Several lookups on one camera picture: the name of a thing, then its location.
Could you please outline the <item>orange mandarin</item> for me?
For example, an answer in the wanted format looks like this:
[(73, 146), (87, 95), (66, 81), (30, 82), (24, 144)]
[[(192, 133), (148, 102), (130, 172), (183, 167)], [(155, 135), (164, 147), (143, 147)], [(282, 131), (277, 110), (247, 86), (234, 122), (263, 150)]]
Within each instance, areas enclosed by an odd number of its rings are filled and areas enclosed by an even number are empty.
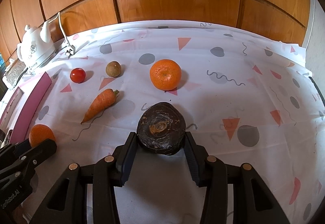
[(149, 75), (154, 87), (159, 90), (169, 91), (178, 86), (182, 71), (175, 61), (163, 59), (152, 65)]
[(44, 124), (34, 125), (29, 133), (29, 143), (32, 148), (40, 145), (45, 140), (56, 141), (54, 133), (50, 127)]

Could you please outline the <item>ornate silver tissue box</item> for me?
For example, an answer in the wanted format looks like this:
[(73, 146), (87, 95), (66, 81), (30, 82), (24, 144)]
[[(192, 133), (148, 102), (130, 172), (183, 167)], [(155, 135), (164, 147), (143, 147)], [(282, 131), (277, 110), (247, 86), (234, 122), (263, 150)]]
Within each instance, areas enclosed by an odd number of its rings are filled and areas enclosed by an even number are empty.
[(20, 59), (10, 59), (10, 64), (6, 67), (2, 81), (8, 89), (14, 89), (20, 78), (28, 70), (24, 62)]

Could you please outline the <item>large dark vegetable top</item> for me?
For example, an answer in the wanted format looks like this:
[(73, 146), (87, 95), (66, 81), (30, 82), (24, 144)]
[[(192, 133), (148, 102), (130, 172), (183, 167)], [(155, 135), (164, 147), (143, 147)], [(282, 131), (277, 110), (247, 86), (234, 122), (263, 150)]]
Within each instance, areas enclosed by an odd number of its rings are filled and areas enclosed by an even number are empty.
[(185, 131), (183, 115), (172, 104), (159, 102), (141, 116), (136, 134), (146, 152), (175, 155), (181, 149)]

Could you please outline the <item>red cherry tomato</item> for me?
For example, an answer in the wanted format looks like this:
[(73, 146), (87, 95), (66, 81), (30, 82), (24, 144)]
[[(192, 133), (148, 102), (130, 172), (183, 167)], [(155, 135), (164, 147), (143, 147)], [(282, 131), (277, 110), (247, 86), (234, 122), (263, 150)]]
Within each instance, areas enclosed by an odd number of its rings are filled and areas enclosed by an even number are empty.
[(72, 82), (80, 84), (86, 78), (86, 72), (82, 68), (72, 69), (70, 72), (70, 79)]

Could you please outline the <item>pink shallow tray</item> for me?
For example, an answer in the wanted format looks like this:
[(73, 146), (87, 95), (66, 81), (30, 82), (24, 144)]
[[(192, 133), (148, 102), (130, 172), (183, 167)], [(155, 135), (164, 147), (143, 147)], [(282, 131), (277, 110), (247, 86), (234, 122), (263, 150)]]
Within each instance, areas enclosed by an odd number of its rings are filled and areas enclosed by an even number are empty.
[(7, 133), (4, 144), (16, 144), (26, 139), (33, 116), (52, 84), (46, 72), (37, 75), (36, 79), (34, 87), (27, 83), (18, 86), (2, 112), (1, 130)]

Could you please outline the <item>white ceramic electric kettle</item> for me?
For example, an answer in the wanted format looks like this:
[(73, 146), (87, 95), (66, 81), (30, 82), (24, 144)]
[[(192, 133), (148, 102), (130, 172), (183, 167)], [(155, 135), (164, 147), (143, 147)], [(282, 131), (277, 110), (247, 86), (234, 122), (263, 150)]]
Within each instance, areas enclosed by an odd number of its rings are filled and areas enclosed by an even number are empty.
[(23, 40), (16, 47), (17, 56), (29, 70), (34, 70), (42, 65), (56, 49), (48, 21), (45, 21), (41, 28), (27, 24), (24, 30)]

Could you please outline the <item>white patterned tablecloth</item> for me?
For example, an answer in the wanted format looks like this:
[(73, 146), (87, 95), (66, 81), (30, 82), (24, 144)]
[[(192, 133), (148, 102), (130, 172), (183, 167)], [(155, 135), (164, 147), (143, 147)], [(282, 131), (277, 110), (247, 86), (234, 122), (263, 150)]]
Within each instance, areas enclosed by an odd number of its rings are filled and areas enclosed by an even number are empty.
[[(70, 163), (92, 164), (113, 153), (135, 131), (145, 110), (169, 102), (187, 130), (224, 163), (250, 163), (291, 223), (308, 223), (324, 199), (324, 104), (306, 68), (306, 50), (244, 30), (200, 23), (126, 23), (70, 37), (76, 54), (59, 52), (36, 76), (52, 79), (32, 118), (49, 126), (58, 146), (36, 169), (32, 194), (23, 202), (30, 220)], [(178, 86), (159, 90), (150, 69), (163, 59), (181, 68)], [(105, 68), (121, 65), (112, 78)], [(74, 83), (72, 69), (85, 80)], [(81, 124), (93, 100), (118, 90), (116, 103)]]

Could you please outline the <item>orange carrot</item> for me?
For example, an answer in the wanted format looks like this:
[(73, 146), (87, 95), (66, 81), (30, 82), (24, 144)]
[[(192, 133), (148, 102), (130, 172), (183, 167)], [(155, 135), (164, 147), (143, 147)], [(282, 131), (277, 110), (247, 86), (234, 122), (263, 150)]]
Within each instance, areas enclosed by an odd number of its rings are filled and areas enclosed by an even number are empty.
[(101, 92), (89, 106), (88, 110), (84, 115), (83, 120), (81, 121), (81, 124), (91, 120), (97, 114), (115, 104), (118, 95), (118, 90), (106, 89)]

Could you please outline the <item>small brown longan fruit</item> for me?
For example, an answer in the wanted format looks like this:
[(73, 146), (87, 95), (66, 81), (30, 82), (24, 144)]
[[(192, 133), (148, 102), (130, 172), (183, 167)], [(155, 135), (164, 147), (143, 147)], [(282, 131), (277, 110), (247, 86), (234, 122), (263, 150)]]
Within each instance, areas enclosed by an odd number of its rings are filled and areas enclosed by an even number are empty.
[(106, 74), (109, 77), (116, 78), (121, 74), (121, 65), (117, 61), (111, 61), (105, 68)]

